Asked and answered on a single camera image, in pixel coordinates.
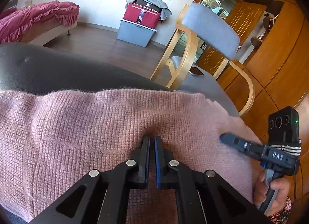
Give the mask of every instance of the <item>gray handle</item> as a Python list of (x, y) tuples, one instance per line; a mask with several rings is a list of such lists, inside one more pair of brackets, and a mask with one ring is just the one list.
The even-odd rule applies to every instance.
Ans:
[(267, 186), (267, 199), (265, 202), (259, 204), (257, 206), (257, 209), (261, 210), (263, 212), (263, 214), (267, 214), (269, 209), (271, 208), (273, 202), (275, 201), (277, 194), (278, 194), (278, 189), (277, 190), (272, 190), (269, 188), (271, 181), (273, 180), (273, 176), (274, 176), (274, 171), (271, 169), (265, 169), (264, 170), (265, 173), (265, 180), (264, 183)]

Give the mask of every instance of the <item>bed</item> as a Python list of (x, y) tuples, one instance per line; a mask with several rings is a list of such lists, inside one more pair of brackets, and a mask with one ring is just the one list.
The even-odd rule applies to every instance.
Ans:
[(78, 15), (78, 5), (59, 1), (23, 10), (6, 10), (0, 16), (0, 43), (23, 42), (43, 46), (76, 27)]

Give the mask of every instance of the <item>pink sweater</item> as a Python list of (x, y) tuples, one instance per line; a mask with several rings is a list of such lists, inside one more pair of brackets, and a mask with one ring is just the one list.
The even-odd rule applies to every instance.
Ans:
[[(225, 132), (259, 142), (240, 118), (201, 94), (0, 91), (0, 204), (30, 221), (89, 170), (128, 159), (145, 135), (161, 136), (176, 159), (215, 170), (252, 201), (252, 165), (220, 143)], [(175, 194), (155, 188), (153, 171), (147, 190), (131, 190), (127, 223), (177, 223)]]

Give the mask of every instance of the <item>gray chair seat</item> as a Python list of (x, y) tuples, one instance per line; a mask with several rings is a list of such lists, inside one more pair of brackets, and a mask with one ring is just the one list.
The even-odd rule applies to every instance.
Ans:
[[(175, 69), (177, 69), (180, 65), (181, 57), (173, 56), (171, 59)], [(229, 115), (239, 117), (239, 113), (235, 105), (220, 87), (215, 78), (198, 66), (194, 64), (193, 66), (197, 67), (204, 74), (204, 76), (193, 76), (188, 73), (178, 91), (184, 91), (187, 93), (201, 93), (205, 96), (205, 98), (210, 99), (213, 102), (217, 101)]]

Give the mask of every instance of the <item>hand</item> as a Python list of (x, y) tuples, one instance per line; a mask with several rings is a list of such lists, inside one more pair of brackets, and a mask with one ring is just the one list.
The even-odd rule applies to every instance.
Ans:
[[(264, 180), (265, 173), (263, 171), (259, 176), (253, 194), (253, 203), (256, 206), (266, 200), (267, 186), (264, 183)], [(270, 188), (273, 190), (279, 189), (279, 191), (275, 201), (266, 215), (273, 215), (284, 209), (290, 190), (290, 181), (287, 178), (275, 179), (270, 183)]]

